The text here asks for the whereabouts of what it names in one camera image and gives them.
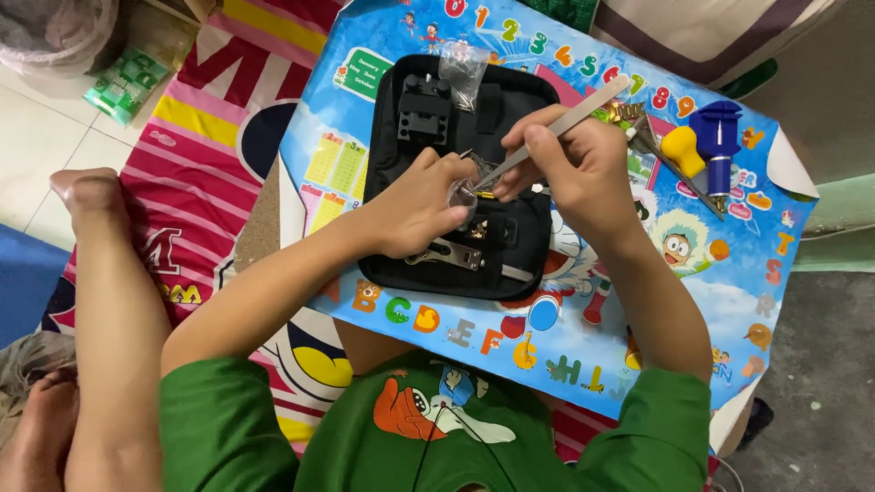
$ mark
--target blue mat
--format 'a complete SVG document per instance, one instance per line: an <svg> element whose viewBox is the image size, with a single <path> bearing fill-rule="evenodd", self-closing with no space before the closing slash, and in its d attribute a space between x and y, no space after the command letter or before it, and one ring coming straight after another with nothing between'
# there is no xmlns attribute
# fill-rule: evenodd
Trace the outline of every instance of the blue mat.
<svg viewBox="0 0 875 492"><path fill-rule="evenodd" d="M37 329L70 253L0 225L0 348Z"/></svg>

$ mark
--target green label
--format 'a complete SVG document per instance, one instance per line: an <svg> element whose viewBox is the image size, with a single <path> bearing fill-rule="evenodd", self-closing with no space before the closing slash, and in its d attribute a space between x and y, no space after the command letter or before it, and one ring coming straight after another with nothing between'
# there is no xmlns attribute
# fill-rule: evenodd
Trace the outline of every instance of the green label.
<svg viewBox="0 0 875 492"><path fill-rule="evenodd" d="M380 78L392 62L367 48L349 50L343 65L334 73L334 83L363 99L374 102Z"/></svg>

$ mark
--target child's foot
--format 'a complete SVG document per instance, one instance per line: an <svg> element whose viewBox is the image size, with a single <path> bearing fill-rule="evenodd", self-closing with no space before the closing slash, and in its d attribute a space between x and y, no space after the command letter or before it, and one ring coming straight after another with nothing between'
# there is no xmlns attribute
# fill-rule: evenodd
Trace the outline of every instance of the child's foot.
<svg viewBox="0 0 875 492"><path fill-rule="evenodd" d="M0 490L61 492L79 416L79 388L53 372L31 389L18 427L0 451Z"/></svg>
<svg viewBox="0 0 875 492"><path fill-rule="evenodd" d="M114 169L99 167L81 171L58 171L49 178L52 190L64 202L73 220L73 231L84 216L97 213L116 218L127 224L122 189Z"/></svg>

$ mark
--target educational poster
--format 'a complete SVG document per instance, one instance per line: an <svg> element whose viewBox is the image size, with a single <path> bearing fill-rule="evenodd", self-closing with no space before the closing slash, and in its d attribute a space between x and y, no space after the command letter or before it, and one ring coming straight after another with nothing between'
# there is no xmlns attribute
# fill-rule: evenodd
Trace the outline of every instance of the educational poster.
<svg viewBox="0 0 875 492"><path fill-rule="evenodd" d="M657 138L721 99L510 0L353 0L280 145L307 209L307 234L361 203L382 75L403 55L439 54L447 41L486 48L490 63L544 78L567 106L626 74L633 84L617 101L644 103ZM628 153L630 186L651 239L641 247L660 251L708 323L712 409L765 370L786 276L814 206L767 177L777 129L743 108L725 222L655 156ZM523 301L384 289L353 266L309 306L617 418L641 371L638 346L610 272L555 210L552 231L543 281Z"/></svg>

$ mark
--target cartoon boy in fur hood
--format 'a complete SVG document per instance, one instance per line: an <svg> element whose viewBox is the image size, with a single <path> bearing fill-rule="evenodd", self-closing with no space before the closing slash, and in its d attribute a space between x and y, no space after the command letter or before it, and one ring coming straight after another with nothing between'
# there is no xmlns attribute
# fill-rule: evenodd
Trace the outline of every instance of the cartoon boy in fur hood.
<svg viewBox="0 0 875 492"><path fill-rule="evenodd" d="M649 235L656 249L662 253L665 263L678 278L703 271L712 262L726 258L714 257L710 253L707 246L708 226L681 208L656 217Z"/></svg>

